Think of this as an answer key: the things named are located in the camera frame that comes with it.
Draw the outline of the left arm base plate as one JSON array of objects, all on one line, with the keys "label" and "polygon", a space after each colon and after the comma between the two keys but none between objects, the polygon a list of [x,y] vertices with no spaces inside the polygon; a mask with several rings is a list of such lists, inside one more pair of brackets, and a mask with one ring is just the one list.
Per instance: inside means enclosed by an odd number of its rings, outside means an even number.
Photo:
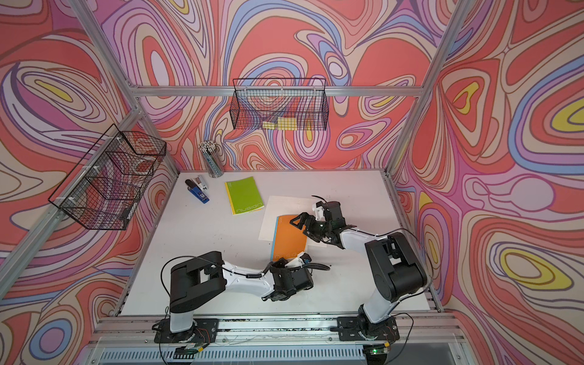
[{"label": "left arm base plate", "polygon": [[191,326],[183,332],[170,331],[170,319],[162,319],[156,322],[151,329],[155,331],[155,343],[157,344],[211,344],[216,341],[218,319],[193,319]]}]

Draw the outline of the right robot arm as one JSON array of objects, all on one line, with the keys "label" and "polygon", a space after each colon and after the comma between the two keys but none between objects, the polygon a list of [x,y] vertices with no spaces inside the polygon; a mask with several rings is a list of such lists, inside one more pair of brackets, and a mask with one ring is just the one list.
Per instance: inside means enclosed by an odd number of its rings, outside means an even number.
[{"label": "right robot arm", "polygon": [[337,318],[333,332],[342,342],[398,339],[392,312],[398,305],[422,294],[429,285],[428,274],[408,241],[403,228],[385,234],[371,234],[346,223],[339,202],[320,201],[313,213],[303,212],[290,224],[314,242],[325,243],[366,256],[375,291],[360,305],[357,316]]}]

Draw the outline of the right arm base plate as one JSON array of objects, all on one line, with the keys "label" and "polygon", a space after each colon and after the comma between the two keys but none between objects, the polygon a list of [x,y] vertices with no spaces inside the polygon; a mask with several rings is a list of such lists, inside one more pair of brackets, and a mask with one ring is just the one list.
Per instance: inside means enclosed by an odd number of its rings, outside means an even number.
[{"label": "right arm base plate", "polygon": [[370,322],[366,316],[342,316],[336,319],[330,331],[337,333],[341,342],[385,341],[392,344],[400,339],[393,316],[379,323]]}]

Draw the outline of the orange cover notebook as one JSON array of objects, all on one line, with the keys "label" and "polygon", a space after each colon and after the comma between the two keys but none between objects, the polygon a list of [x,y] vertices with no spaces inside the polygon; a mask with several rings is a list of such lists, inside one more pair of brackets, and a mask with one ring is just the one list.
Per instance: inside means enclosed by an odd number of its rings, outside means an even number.
[{"label": "orange cover notebook", "polygon": [[307,248],[307,236],[301,229],[293,226],[290,221],[293,214],[278,216],[275,226],[275,235],[272,243],[271,260],[292,260]]}]

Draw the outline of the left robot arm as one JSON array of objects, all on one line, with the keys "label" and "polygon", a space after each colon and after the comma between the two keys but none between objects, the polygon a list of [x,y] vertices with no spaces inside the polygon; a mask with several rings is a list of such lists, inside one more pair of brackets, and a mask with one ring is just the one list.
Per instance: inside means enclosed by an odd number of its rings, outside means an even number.
[{"label": "left robot arm", "polygon": [[314,270],[331,269],[313,262],[305,252],[292,260],[269,262],[261,271],[226,262],[218,251],[181,258],[184,261],[170,269],[170,284],[162,284],[169,297],[169,331],[173,335],[193,329],[195,310],[224,292],[250,294],[262,301],[287,301],[313,288]]}]

